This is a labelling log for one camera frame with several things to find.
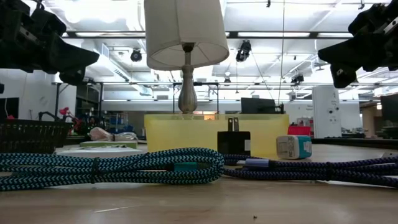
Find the white lamp shade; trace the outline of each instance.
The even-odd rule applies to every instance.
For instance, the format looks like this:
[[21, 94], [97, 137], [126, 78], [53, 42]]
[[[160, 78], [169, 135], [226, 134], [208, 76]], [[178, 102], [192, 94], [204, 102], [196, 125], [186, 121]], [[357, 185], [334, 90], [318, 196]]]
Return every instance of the white lamp shade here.
[[156, 70], [180, 70], [182, 44], [195, 43], [194, 68], [228, 58], [223, 15], [218, 0], [145, 0], [147, 65]]

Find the wicker basket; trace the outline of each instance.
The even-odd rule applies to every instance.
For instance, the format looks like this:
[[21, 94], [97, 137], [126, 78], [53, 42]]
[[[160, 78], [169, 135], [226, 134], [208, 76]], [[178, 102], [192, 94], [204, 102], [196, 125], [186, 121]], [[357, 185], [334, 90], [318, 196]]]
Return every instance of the wicker basket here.
[[0, 153], [52, 154], [63, 147], [70, 123], [30, 120], [0, 121]]

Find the blue braided cable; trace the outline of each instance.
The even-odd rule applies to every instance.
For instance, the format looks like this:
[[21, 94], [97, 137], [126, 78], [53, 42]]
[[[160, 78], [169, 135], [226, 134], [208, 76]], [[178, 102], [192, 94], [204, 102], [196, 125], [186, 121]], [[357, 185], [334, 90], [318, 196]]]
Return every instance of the blue braided cable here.
[[[226, 165], [238, 161], [260, 159], [242, 155], [224, 155]], [[359, 184], [398, 188], [398, 157], [367, 159], [349, 162], [284, 162], [268, 161], [269, 167], [244, 167], [224, 169], [224, 175], [254, 180], [335, 180]]]
[[[183, 162], [205, 164], [205, 168], [178, 172], [153, 170]], [[0, 191], [90, 182], [205, 184], [222, 175], [223, 164], [220, 153], [199, 147], [109, 159], [5, 153], [0, 154], [0, 172], [13, 172], [14, 175], [0, 177]]]

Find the yellow plastic bin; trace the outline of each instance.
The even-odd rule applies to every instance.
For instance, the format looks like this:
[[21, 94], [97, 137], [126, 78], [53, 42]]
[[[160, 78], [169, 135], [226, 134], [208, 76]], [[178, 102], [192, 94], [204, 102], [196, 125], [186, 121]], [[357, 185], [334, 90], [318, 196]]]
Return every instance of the yellow plastic bin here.
[[147, 114], [149, 152], [181, 147], [217, 150], [217, 132], [227, 131], [228, 118], [239, 118], [239, 130], [251, 133], [251, 155], [276, 158], [276, 138], [287, 134], [287, 114]]

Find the wooden table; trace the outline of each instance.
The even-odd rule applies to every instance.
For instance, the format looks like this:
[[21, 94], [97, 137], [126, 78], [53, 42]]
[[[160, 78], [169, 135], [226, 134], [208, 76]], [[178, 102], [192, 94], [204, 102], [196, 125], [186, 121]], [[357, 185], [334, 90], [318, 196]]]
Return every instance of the wooden table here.
[[[385, 150], [314, 145], [313, 161], [380, 157]], [[0, 224], [397, 223], [398, 190], [314, 181], [207, 185], [86, 184], [0, 192]]]

